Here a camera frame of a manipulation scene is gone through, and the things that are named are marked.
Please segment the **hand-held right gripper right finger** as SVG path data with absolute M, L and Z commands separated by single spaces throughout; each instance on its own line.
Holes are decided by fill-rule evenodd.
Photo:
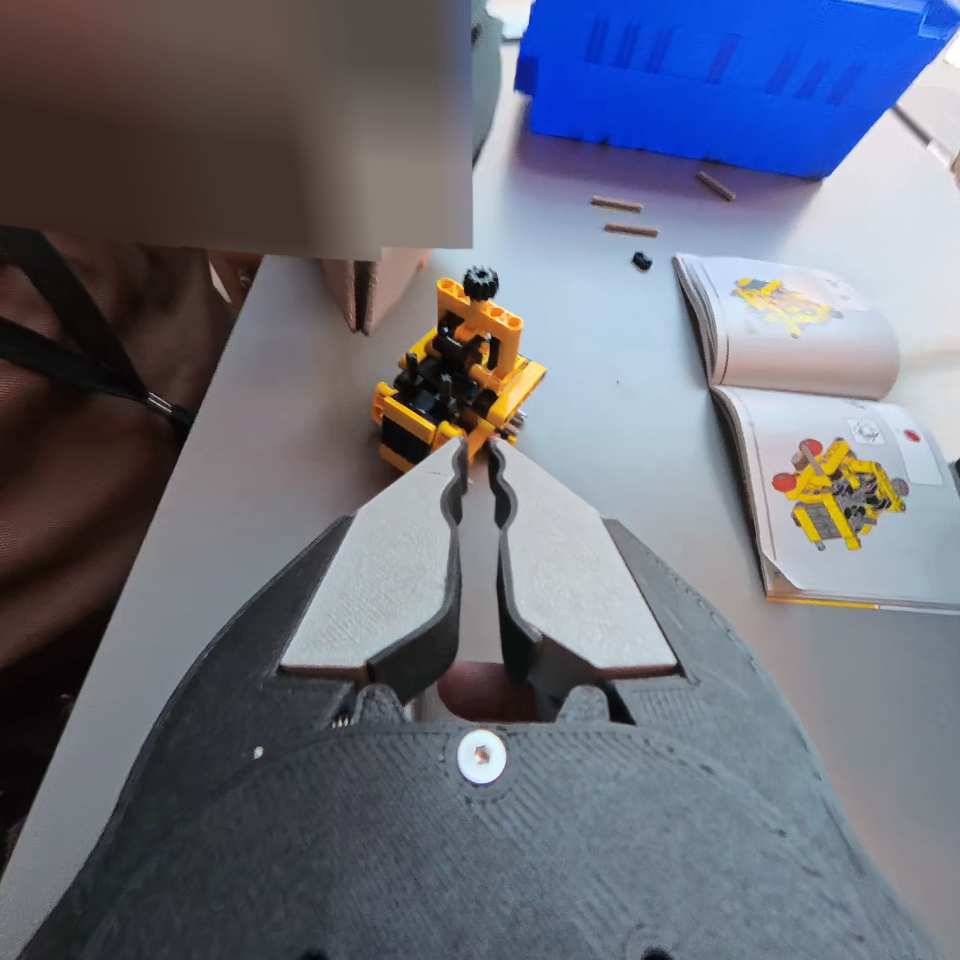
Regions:
M 509 442 L 488 453 L 498 527 L 496 591 L 510 680 L 553 720 L 570 692 L 681 666 L 601 513 Z

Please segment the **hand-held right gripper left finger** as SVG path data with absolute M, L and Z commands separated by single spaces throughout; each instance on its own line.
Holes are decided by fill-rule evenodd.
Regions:
M 408 704 L 459 646 L 469 456 L 451 440 L 349 518 L 279 661 L 294 677 L 391 689 Z

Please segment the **yellow black lego vehicle model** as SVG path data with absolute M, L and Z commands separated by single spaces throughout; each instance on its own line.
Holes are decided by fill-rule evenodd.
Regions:
M 395 470 L 409 472 L 455 440 L 465 440 L 469 462 L 492 439 L 518 442 L 523 404 L 547 369 L 522 354 L 523 319 L 496 303 L 498 289 L 488 266 L 439 279 L 436 325 L 399 359 L 392 383 L 375 388 L 379 454 Z

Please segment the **open lego instruction booklet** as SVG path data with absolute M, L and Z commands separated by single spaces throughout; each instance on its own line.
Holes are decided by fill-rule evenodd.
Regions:
M 958 474 L 887 401 L 894 329 L 842 279 L 676 253 L 769 600 L 959 613 Z

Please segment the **dark rounded object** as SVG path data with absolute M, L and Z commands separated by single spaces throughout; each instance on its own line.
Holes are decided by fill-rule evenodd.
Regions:
M 471 1 L 472 164 L 476 165 L 494 123 L 501 85 L 503 22 L 486 1 Z

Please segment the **blue plastic crate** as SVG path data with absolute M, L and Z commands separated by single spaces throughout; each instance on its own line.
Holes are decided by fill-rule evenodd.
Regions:
M 958 2 L 540 1 L 530 130 L 820 180 L 941 53 Z

